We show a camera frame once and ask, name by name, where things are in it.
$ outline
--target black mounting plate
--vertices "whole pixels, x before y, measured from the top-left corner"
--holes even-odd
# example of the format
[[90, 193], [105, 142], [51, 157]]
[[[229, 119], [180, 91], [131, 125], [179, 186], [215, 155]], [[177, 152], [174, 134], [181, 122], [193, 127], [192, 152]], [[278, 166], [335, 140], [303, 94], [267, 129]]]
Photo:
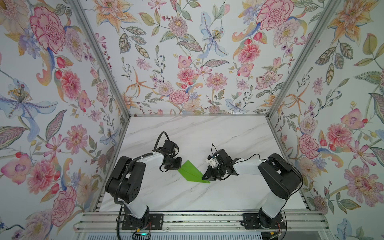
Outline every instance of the black mounting plate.
[[[263, 229], [263, 227], [260, 226], [260, 224], [259, 224], [260, 221], [257, 217], [258, 217], [258, 214], [256, 214], [256, 213], [243, 214], [243, 222], [241, 225], [244, 226], [245, 229], [247, 229], [247, 230], [249, 230], [249, 229]], [[279, 229], [279, 225], [277, 223], [280, 224], [280, 229], [286, 228], [285, 221], [283, 220], [282, 214], [278, 214], [275, 218], [273, 218], [271, 220], [271, 222], [272, 222], [272, 226], [269, 229]]]
[[[163, 228], [164, 214], [149, 214], [149, 221], [151, 221], [151, 226], [148, 226], [146, 230], [162, 230]], [[124, 216], [124, 222], [121, 226], [122, 230], [136, 230], [131, 224], [130, 216]]]

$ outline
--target floral wallpaper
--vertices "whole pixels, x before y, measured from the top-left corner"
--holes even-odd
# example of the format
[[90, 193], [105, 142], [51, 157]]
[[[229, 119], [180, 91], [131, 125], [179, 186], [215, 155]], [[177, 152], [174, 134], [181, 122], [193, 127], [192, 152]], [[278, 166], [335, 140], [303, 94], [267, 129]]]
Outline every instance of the floral wallpaper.
[[272, 117], [339, 240], [384, 238], [383, 10], [379, 0], [342, 1]]
[[325, 0], [92, 0], [82, 5], [130, 112], [266, 113]]
[[93, 56], [66, 0], [0, 0], [0, 239], [70, 239], [98, 199], [125, 118]]

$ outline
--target green paper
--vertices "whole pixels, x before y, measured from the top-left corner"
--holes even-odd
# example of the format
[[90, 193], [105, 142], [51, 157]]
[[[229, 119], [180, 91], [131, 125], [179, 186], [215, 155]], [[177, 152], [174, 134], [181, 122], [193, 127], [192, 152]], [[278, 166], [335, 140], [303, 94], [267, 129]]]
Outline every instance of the green paper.
[[187, 181], [210, 183], [202, 180], [203, 174], [188, 160], [177, 170]]

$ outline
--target pink veined leaf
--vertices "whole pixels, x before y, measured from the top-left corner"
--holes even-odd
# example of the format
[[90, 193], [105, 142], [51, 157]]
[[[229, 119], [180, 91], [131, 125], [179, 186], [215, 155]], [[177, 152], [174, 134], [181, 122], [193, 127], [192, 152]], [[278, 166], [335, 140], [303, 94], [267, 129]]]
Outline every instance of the pink veined leaf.
[[204, 63], [204, 66], [214, 68], [214, 67], [218, 67], [220, 65], [223, 65], [225, 63], [229, 63], [229, 62], [227, 62], [225, 60], [215, 60], [215, 59], [212, 59], [212, 60], [209, 60], [206, 63]]
[[63, 123], [64, 113], [66, 111], [67, 110], [60, 111], [56, 115], [56, 117], [48, 124], [47, 129], [45, 131], [45, 137], [47, 139], [47, 142], [60, 130], [61, 124]]
[[24, 127], [0, 127], [0, 149], [19, 139], [25, 130], [27, 129]]
[[187, 48], [190, 51], [195, 51], [195, 52], [202, 52], [203, 51], [201, 46], [195, 41], [192, 41], [192, 42], [180, 41], [177, 44], [184, 46], [185, 48]]

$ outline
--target marble tabletop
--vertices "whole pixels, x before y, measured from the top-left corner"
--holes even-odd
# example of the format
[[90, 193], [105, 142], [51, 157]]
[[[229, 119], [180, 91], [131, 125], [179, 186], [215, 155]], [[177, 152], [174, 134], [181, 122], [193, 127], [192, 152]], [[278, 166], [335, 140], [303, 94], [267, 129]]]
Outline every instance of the marble tabletop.
[[[211, 145], [224, 149], [235, 159], [249, 158], [255, 153], [267, 158], [281, 155], [264, 116], [180, 116], [132, 117], [119, 158], [135, 158], [150, 152], [162, 131], [175, 142], [183, 163], [191, 161], [202, 174], [207, 170], [205, 159], [211, 155]], [[165, 136], [159, 142], [164, 143]], [[159, 166], [147, 166], [139, 196], [151, 211], [182, 210], [255, 210], [265, 202], [269, 187], [262, 176], [230, 176], [209, 184], [189, 182], [177, 170], [166, 173]], [[285, 209], [304, 209], [299, 195], [288, 200]], [[116, 212], [120, 206], [105, 193], [101, 212]]]

